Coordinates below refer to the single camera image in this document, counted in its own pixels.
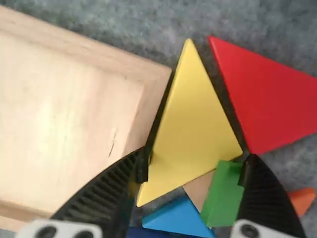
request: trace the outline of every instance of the screw hole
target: screw hole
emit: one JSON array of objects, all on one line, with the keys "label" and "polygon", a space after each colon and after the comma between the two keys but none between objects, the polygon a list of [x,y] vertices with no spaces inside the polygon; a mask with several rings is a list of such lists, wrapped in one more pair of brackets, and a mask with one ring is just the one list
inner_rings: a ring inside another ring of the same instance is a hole
[{"label": "screw hole", "polygon": [[74,238],[94,238],[94,235],[90,231],[82,231],[75,235]]},{"label": "screw hole", "polygon": [[56,234],[56,228],[53,226],[47,226],[40,229],[37,234],[36,238],[53,238]]}]

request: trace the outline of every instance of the wooden board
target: wooden board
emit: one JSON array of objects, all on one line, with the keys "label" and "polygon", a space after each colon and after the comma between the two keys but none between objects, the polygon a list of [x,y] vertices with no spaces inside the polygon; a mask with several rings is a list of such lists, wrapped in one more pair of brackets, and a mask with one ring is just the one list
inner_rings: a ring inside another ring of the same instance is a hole
[{"label": "wooden board", "polygon": [[10,217],[9,207],[49,216],[100,171],[143,146],[170,73],[0,7],[1,228],[17,229],[32,217]]}]

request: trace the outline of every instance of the green block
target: green block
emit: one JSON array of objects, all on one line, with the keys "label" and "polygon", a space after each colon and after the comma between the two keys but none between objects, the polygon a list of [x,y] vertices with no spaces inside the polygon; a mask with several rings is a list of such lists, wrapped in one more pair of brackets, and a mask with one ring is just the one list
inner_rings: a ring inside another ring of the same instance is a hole
[{"label": "green block", "polygon": [[219,161],[200,216],[209,227],[232,226],[244,187],[238,185],[242,163]]}]

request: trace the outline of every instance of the red triangle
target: red triangle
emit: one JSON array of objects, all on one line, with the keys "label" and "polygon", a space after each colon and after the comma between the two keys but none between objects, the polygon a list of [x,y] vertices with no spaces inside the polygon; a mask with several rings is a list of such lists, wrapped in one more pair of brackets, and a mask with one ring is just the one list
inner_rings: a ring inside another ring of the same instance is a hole
[{"label": "red triangle", "polygon": [[251,153],[317,132],[317,79],[209,37]]}]

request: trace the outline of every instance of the yellow triangle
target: yellow triangle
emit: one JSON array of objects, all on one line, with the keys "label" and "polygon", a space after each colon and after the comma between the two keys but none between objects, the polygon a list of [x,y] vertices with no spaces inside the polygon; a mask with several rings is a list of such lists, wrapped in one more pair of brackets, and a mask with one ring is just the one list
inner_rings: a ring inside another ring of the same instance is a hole
[{"label": "yellow triangle", "polygon": [[165,105],[149,181],[137,206],[216,168],[218,160],[242,154],[219,99],[191,39],[187,39]]}]

